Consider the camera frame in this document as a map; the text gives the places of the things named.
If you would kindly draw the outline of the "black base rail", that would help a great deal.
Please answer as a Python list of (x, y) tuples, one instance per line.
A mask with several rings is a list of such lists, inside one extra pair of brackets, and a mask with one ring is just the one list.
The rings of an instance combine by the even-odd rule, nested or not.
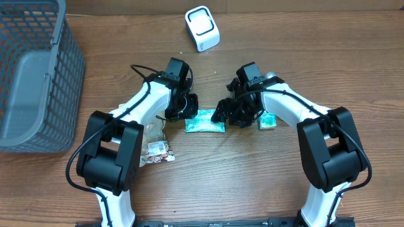
[(229, 222), (177, 222), (143, 221), (133, 224), (138, 227), (293, 227), (295, 218), (269, 218), (268, 220), (229, 221)]

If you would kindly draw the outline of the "dark grey plastic basket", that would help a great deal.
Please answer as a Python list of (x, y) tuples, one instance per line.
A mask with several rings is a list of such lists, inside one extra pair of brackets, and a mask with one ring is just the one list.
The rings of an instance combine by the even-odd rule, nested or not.
[(1, 1), (1, 151), (69, 150), (84, 75), (65, 1)]

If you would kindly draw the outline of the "mint green wet wipes pack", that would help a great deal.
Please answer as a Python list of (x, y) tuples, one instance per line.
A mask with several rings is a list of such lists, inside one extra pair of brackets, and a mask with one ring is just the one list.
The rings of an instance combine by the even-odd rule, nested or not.
[(186, 119), (185, 132), (219, 132), (225, 133), (225, 124), (223, 122), (214, 123), (211, 121), (215, 109), (198, 110), (198, 114)]

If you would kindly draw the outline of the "yellow oil bottle silver cap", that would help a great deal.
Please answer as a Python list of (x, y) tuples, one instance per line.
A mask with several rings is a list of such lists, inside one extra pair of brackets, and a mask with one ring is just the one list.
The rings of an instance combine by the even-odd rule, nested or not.
[(265, 75), (266, 79), (271, 79), (275, 76), (276, 76), (276, 73), (274, 73), (274, 72), (267, 72)]

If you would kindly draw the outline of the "white barcode scanner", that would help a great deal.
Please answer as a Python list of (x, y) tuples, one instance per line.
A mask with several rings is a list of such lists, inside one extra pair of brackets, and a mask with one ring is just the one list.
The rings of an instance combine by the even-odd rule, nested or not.
[(184, 18), (198, 52), (204, 52), (219, 44), (220, 32), (207, 6), (190, 9)]

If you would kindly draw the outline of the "brown snack packet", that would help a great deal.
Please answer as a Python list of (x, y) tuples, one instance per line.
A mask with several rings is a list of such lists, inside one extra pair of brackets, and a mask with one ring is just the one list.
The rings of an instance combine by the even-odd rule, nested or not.
[(165, 121), (156, 117), (145, 126), (139, 167), (175, 160), (174, 151), (163, 131), (164, 127)]

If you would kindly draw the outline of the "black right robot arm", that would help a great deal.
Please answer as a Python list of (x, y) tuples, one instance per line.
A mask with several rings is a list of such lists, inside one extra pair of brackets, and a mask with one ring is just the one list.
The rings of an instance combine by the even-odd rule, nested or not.
[(360, 172), (372, 168), (352, 114), (310, 102), (277, 76), (234, 78), (227, 89), (233, 96), (219, 101), (212, 122), (248, 127), (269, 112), (297, 131), (310, 188), (294, 226), (354, 226), (352, 218), (338, 218), (336, 210), (345, 192), (369, 183), (353, 185)]

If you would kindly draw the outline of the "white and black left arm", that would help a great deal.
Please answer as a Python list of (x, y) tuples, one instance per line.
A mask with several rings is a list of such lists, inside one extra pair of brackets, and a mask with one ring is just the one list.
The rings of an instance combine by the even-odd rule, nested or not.
[(78, 188), (98, 199), (101, 226), (134, 225), (129, 190), (140, 167), (145, 126), (160, 113), (167, 121), (195, 116), (198, 97), (191, 93), (192, 83), (187, 72), (155, 71), (122, 107), (91, 114), (83, 142), (71, 159), (86, 183)]

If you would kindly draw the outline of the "teal Kleenex tissue pack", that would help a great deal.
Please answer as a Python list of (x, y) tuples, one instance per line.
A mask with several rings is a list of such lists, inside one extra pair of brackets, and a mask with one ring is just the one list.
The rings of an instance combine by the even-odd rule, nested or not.
[(258, 119), (258, 129), (269, 130), (275, 128), (276, 126), (276, 115), (267, 111), (262, 111)]

